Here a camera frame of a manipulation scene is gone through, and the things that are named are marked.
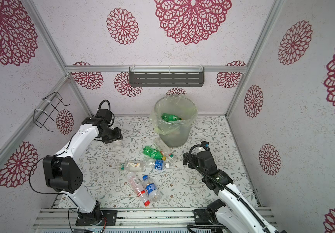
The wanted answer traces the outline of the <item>clear bottle white yellow label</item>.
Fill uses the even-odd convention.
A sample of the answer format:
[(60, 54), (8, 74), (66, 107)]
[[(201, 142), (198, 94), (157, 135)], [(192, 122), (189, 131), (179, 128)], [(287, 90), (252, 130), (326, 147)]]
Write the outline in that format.
[(144, 163), (142, 161), (126, 161), (123, 163), (117, 163), (116, 168), (120, 171), (143, 172)]

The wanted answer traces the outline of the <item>clear bottle blue label blue cap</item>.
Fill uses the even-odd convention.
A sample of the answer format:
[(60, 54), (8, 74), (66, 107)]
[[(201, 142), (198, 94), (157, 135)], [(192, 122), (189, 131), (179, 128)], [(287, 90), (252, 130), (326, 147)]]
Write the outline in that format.
[(161, 199), (162, 195), (153, 178), (148, 175), (143, 176), (143, 185), (147, 192), (150, 202), (157, 202)]

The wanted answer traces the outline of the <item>clear bottle red cap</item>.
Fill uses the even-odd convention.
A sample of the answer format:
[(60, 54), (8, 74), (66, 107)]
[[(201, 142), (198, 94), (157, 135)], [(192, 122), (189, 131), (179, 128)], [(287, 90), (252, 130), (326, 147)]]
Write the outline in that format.
[(148, 199), (147, 193), (145, 191), (144, 186), (137, 178), (134, 172), (130, 172), (127, 174), (127, 180), (130, 184), (131, 189), (137, 195), (137, 197), (142, 201), (145, 207), (150, 205), (150, 201)]

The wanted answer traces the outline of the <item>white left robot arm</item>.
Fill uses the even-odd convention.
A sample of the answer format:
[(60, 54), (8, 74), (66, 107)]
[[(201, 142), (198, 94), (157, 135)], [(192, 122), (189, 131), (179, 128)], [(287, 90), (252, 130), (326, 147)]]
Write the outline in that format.
[(122, 140), (121, 129), (111, 128), (115, 120), (110, 109), (99, 108), (96, 115), (87, 117), (69, 142), (54, 156), (43, 159), (46, 185), (67, 195), (78, 208), (78, 217), (86, 225), (100, 225), (103, 213), (100, 203), (85, 188), (84, 175), (77, 165), (88, 145), (96, 138), (104, 144)]

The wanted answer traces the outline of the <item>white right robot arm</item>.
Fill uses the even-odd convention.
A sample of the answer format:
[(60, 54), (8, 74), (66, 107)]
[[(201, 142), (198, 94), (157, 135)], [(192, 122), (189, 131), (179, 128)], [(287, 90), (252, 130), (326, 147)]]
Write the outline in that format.
[(210, 151), (185, 152), (183, 165), (197, 170), (202, 182), (218, 196), (204, 211), (194, 211), (196, 226), (188, 226), (188, 230), (207, 227), (228, 229), (231, 233), (279, 232), (244, 199), (230, 176), (217, 168)]

